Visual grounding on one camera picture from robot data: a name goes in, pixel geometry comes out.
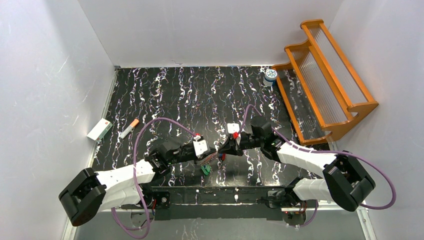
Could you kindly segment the keyring with coloured tags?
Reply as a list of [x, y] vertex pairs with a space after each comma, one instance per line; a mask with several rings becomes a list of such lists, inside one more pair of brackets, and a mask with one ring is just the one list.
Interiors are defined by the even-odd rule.
[[[213, 160], [213, 161], [221, 161], [222, 162], [222, 161], [225, 160], [225, 158], [226, 158], [226, 154], [218, 154], [218, 159]], [[212, 167], [211, 167], [210, 163], [209, 164], [199, 164], [200, 169], [205, 176], [209, 176], [211, 171], [212, 171]]]

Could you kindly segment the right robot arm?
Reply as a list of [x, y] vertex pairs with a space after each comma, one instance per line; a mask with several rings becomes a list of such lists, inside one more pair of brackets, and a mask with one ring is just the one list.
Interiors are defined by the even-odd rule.
[[319, 176], [295, 178], [283, 190], [266, 199], [271, 204], [296, 205], [310, 200], [330, 201], [353, 212], [375, 189], [376, 183], [357, 158], [347, 152], [323, 153], [302, 147], [279, 136], [263, 116], [251, 119], [251, 133], [231, 132], [218, 148], [221, 155], [242, 156], [245, 150], [259, 148], [262, 154], [280, 164], [293, 165]]

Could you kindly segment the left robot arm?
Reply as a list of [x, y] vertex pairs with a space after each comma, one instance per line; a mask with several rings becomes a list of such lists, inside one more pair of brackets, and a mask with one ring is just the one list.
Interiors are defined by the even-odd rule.
[[186, 144], [164, 142], [136, 163], [114, 170], [81, 170], [58, 195], [71, 224], [81, 226], [98, 212], [121, 205], [139, 205], [136, 183], [148, 184], [170, 172], [173, 164], [207, 163], [216, 154], [206, 140]]

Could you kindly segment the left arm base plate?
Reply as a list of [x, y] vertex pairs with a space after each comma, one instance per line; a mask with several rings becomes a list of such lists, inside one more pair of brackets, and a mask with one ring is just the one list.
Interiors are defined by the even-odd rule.
[[143, 194], [148, 209], [164, 210], [170, 207], [171, 195], [168, 191], [150, 191]]

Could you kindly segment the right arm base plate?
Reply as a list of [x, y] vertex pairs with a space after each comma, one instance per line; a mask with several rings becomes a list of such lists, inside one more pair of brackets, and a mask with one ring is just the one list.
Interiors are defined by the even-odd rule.
[[257, 200], [257, 203], [265, 204], [271, 209], [299, 207], [300, 212], [317, 206], [315, 200], [300, 200], [294, 192], [286, 193], [284, 190], [269, 190], [265, 196]]

